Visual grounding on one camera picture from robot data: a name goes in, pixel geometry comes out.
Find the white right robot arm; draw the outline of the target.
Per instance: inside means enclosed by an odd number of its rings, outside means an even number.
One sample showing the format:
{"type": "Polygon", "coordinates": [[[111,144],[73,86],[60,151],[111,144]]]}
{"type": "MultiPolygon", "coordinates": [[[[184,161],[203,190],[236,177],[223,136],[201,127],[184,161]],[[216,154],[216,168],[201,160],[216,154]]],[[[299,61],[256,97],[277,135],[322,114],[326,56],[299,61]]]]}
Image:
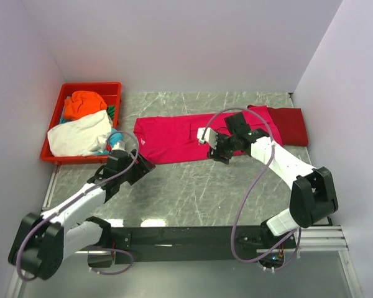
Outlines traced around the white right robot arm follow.
{"type": "Polygon", "coordinates": [[[298,228],[308,228],[335,213],[339,206],[331,171],[303,162],[274,139],[268,124],[252,129],[244,114],[225,118],[228,134],[209,125],[200,128],[197,139],[209,145],[208,158],[228,164],[235,152],[242,152],[272,170],[290,189],[289,207],[262,223],[260,240],[269,248],[282,236],[298,228]]]}

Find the bright pink t-shirt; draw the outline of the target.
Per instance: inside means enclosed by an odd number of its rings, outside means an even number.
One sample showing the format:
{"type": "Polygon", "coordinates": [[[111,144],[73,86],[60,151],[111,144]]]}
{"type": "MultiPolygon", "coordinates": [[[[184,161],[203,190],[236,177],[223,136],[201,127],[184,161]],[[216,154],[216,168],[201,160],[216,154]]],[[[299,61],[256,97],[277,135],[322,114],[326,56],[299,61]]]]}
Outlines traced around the bright pink t-shirt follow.
{"type": "MultiPolygon", "coordinates": [[[[251,107],[269,125],[274,140],[283,146],[280,132],[272,120],[266,106],[251,107]]],[[[210,128],[229,135],[225,118],[237,112],[225,112],[210,124],[210,128]]],[[[249,112],[242,112],[251,129],[263,129],[268,132],[264,123],[249,112]]],[[[207,160],[210,149],[208,145],[198,143],[198,129],[205,128],[214,114],[195,114],[175,117],[137,118],[134,135],[139,141],[139,152],[155,165],[183,163],[207,160]]]]}

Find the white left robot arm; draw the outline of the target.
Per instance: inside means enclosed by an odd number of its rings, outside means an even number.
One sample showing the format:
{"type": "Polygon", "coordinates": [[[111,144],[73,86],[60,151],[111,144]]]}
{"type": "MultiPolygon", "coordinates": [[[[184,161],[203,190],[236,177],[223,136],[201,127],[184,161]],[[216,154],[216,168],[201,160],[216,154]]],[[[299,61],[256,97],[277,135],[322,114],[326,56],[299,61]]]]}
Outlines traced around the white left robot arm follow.
{"type": "Polygon", "coordinates": [[[111,224],[90,212],[107,203],[121,184],[133,185],[154,168],[137,150],[113,150],[76,194],[53,209],[27,214],[8,256],[18,276],[47,280],[63,260],[89,246],[115,253],[111,224]]]}

